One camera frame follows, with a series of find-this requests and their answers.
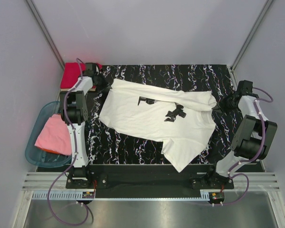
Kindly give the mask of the white t shirt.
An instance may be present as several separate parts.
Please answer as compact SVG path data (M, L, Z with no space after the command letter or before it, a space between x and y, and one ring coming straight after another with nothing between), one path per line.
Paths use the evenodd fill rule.
M162 142L177 172L203 152L216 128L211 91L184 92L114 79L99 120L116 132Z

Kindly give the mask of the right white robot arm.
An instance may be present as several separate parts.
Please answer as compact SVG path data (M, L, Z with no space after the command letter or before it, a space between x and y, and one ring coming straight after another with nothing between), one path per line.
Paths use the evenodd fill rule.
M272 103L273 97L260 88L253 87L253 82L242 80L237 90L219 101L213 111L229 114L240 110L243 116L232 143L231 152L211 167L206 176L206 183L217 188L224 179L231 179L231 174L243 165L255 160L263 160L270 149L277 131L277 123L270 121L263 113L260 102Z

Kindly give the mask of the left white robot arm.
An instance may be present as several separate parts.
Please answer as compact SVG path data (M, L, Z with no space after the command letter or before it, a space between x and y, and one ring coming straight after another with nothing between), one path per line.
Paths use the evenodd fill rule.
M62 120L67 125L71 142L71 165L66 171L69 172L68 182L76 181L82 188L88 188L93 183L93 176L88 167L85 144L85 124L88 119L86 94L93 86L98 93L111 89L111 86L98 64L84 63L79 58L76 63L79 77L75 85L59 94Z

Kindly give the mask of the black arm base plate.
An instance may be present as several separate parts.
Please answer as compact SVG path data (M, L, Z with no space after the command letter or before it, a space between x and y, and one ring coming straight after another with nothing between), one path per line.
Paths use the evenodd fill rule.
M177 172L170 164L89 165L92 181L66 181L68 189L91 189L109 193L147 192L150 195L192 196L198 190L232 190L230 179L208 180L213 165L190 164Z

